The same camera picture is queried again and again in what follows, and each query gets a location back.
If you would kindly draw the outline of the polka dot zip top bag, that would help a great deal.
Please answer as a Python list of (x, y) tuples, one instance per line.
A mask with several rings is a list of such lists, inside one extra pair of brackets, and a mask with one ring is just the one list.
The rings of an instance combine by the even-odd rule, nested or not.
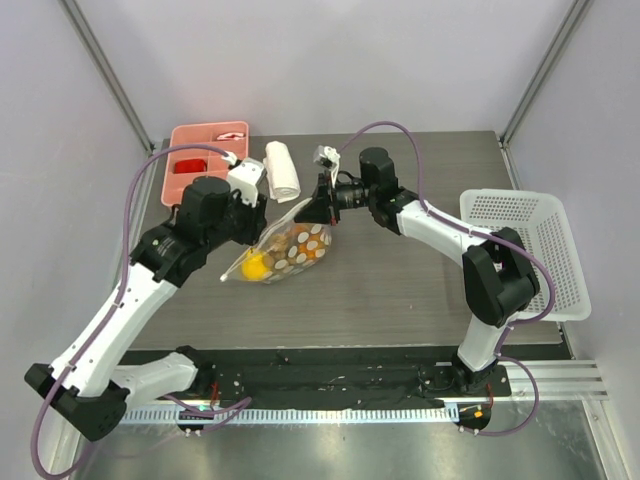
[(263, 253), (272, 275), (266, 280), (252, 283), (271, 284), (295, 276), (317, 264), (329, 252), (332, 232), (329, 225), (296, 223), (295, 214), (310, 198), (300, 201), (280, 219), (270, 224), (260, 235), (256, 245), (248, 248), (221, 275), (221, 282), (244, 279), (240, 266), (242, 261), (255, 253)]

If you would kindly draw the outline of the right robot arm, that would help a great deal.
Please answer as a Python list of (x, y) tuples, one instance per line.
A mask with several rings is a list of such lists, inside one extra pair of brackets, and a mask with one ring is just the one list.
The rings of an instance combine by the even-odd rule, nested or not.
[(359, 176), (349, 175), (346, 181), (339, 179), (343, 172), (336, 149), (319, 147), (314, 161), (323, 171), (296, 222), (335, 225), (344, 211), (365, 208), (379, 226), (430, 246), (461, 268), (472, 318), (453, 356), (451, 380), (465, 395), (483, 389), (508, 327), (540, 291), (519, 234), (510, 228), (477, 229), (421, 201), (399, 184), (383, 148), (363, 150)]

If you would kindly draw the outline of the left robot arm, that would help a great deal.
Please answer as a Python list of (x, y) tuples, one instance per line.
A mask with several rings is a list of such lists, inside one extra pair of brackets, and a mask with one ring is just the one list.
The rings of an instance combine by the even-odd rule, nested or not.
[(267, 198), (257, 184), (199, 177), (171, 216), (146, 231), (123, 278), (76, 341), (25, 380), (86, 440), (106, 437), (129, 411), (168, 394), (205, 397), (212, 363), (190, 346), (138, 366), (120, 363), (155, 312), (229, 241), (253, 245), (266, 226)]

